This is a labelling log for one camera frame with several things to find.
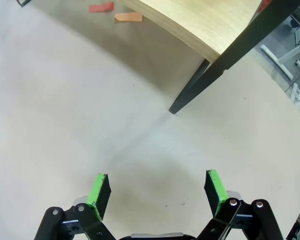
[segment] black object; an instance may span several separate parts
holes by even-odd
[[[300,5],[300,0],[272,0],[267,7],[243,30],[233,43],[212,63],[212,65],[194,81],[187,84],[175,99],[169,111],[176,114],[191,100],[198,96],[222,73],[231,68],[255,45],[271,33],[280,23]]]
[[[31,0],[25,0],[23,3],[21,3],[19,0],[16,0],[16,2],[23,7],[24,5],[26,5],[28,2],[30,2]]]
[[[132,234],[121,240],[221,240],[231,229],[242,229],[248,240],[283,240],[266,200],[258,199],[247,204],[236,198],[228,198],[223,203],[198,237],[183,233]],[[72,206],[67,211],[60,207],[48,208],[34,240],[72,240],[76,234],[83,233],[89,240],[116,240],[98,220],[93,208],[85,203]]]

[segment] orange block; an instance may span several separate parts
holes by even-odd
[[[114,15],[115,20],[126,23],[140,23],[142,22],[142,17],[142,14],[139,12],[117,13]]]
[[[102,12],[111,12],[114,10],[114,2],[109,1],[101,5],[90,5],[89,13],[102,13]]]

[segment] green gripper pad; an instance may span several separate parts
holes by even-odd
[[[212,215],[215,216],[224,202],[229,198],[216,170],[212,169],[206,171],[204,190],[209,201]]]
[[[102,222],[110,197],[111,188],[108,174],[98,174],[86,204],[94,209],[96,217]]]

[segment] red block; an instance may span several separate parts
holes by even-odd
[[[114,2],[109,1],[105,4],[101,5],[90,5],[89,6],[89,13],[102,13],[102,12],[111,12],[114,10]]]

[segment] green tape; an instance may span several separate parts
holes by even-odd
[[[221,206],[229,198],[229,196],[227,194],[227,191],[226,191],[224,185],[221,182],[218,172],[213,169],[213,170],[208,171],[208,174],[210,175],[210,178],[214,185],[216,194],[218,195],[218,198],[219,198],[219,203],[216,208],[216,214],[217,214],[219,212]]]
[[[98,176],[96,177],[96,179],[94,181],[94,185],[92,187],[90,195],[89,195],[88,199],[86,200],[86,204],[94,209],[96,217],[98,218],[98,220],[100,222],[102,222],[102,217],[100,216],[99,211],[97,209],[97,201],[98,201],[98,197],[99,197],[99,194],[100,194],[100,191],[101,191],[101,188],[103,186],[106,176],[107,176],[107,174],[101,174],[101,173],[98,174]]]

